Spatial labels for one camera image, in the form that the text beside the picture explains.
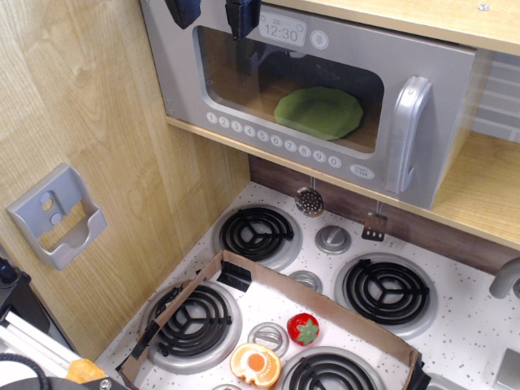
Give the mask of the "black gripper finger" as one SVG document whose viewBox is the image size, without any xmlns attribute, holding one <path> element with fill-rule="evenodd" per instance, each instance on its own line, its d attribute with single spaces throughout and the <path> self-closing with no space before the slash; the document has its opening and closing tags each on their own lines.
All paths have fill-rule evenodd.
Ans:
<svg viewBox="0 0 520 390">
<path fill-rule="evenodd" d="M 227 22 L 235 41 L 247 37 L 259 25 L 261 5 L 261 0 L 226 1 Z"/>
<path fill-rule="evenodd" d="M 173 20 L 182 29 L 193 24 L 201 15 L 200 0 L 165 0 L 165 3 Z"/>
</svg>

